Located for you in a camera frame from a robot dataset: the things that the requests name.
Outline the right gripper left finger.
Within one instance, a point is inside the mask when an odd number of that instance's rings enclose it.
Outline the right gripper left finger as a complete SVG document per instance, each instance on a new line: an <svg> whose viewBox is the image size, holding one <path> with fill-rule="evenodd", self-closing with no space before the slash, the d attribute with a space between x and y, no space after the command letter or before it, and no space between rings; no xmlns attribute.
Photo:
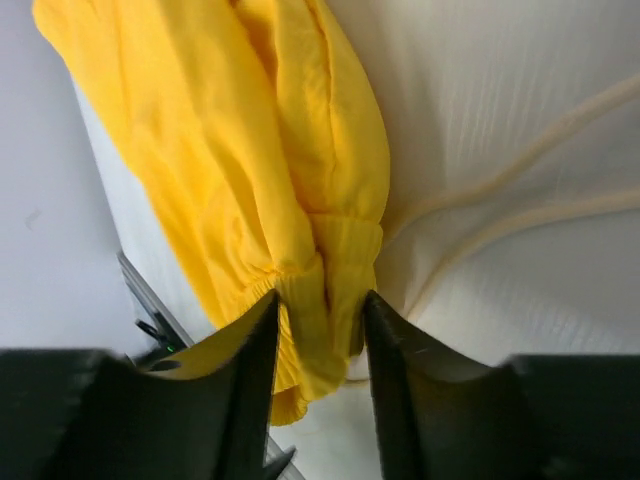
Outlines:
<svg viewBox="0 0 640 480"><path fill-rule="evenodd" d="M279 299L142 369L105 350L1 354L5 479L275 479Z"/></svg>

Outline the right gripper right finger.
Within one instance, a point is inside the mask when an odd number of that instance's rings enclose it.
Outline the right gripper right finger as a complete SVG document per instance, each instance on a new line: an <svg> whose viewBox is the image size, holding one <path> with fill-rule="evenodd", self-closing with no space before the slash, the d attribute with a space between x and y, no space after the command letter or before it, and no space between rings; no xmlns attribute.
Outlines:
<svg viewBox="0 0 640 480"><path fill-rule="evenodd" d="M635 479L639 359L515 355L491 367L369 293L362 318L386 479Z"/></svg>

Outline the yellow shorts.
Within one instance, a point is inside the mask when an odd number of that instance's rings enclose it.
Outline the yellow shorts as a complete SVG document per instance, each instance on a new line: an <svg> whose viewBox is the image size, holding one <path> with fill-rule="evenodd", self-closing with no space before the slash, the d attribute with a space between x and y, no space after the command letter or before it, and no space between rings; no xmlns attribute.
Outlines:
<svg viewBox="0 0 640 480"><path fill-rule="evenodd" d="M363 347L389 193L368 77L323 1L37 1L204 312L281 300L271 422L300 420Z"/></svg>

